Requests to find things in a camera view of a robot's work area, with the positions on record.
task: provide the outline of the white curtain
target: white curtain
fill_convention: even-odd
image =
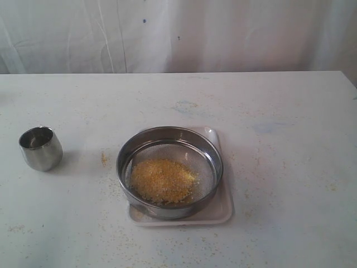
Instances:
[[[0,73],[342,70],[357,0],[0,0]]]

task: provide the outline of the stainless steel tumbler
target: stainless steel tumbler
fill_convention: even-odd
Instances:
[[[61,161],[62,146],[49,127],[35,127],[21,135],[18,140],[26,163],[38,171],[48,171]]]

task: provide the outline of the plastic tray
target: plastic tray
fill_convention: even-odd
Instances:
[[[186,128],[196,131],[209,139],[222,154],[219,137],[214,129],[210,127]],[[232,214],[233,202],[225,175],[223,175],[222,182],[217,188],[216,195],[213,197],[210,204],[200,212],[188,218],[171,221],[155,219],[141,213],[135,209],[135,207],[128,204],[129,218],[135,225],[145,227],[220,224],[228,221]]]

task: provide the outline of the sieve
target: sieve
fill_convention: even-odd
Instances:
[[[143,199],[131,187],[132,169],[140,162],[169,159],[196,174],[191,194],[182,202],[157,204]],[[223,175],[223,163],[215,146],[201,134],[182,127],[155,127],[128,140],[117,158],[117,174],[128,201],[142,213],[160,219],[179,219],[205,208],[215,195]]]

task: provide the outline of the table surface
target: table surface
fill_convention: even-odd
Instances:
[[[0,76],[2,267],[356,267],[357,90],[339,71]],[[52,127],[48,173],[18,147]],[[115,172],[151,126],[210,126],[235,214],[136,227]]]

